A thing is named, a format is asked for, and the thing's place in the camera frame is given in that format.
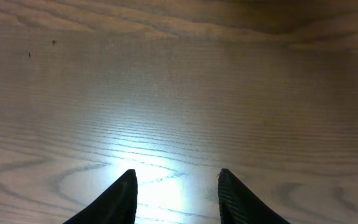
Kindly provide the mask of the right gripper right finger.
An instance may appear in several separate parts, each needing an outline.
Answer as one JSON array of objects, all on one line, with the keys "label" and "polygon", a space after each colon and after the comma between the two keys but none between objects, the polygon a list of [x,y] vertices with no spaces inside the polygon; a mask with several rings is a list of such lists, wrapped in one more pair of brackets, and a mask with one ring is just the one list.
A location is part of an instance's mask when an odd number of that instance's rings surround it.
[{"label": "right gripper right finger", "polygon": [[221,224],[290,224],[261,201],[229,169],[218,178]]}]

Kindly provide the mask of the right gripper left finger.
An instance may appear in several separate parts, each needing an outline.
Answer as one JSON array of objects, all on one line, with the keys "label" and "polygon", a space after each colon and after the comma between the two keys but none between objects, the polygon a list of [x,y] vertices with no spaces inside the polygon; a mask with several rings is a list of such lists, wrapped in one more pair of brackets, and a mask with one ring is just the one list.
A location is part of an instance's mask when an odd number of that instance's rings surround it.
[{"label": "right gripper left finger", "polygon": [[129,169],[92,203],[63,224],[134,224],[137,195],[136,172]]}]

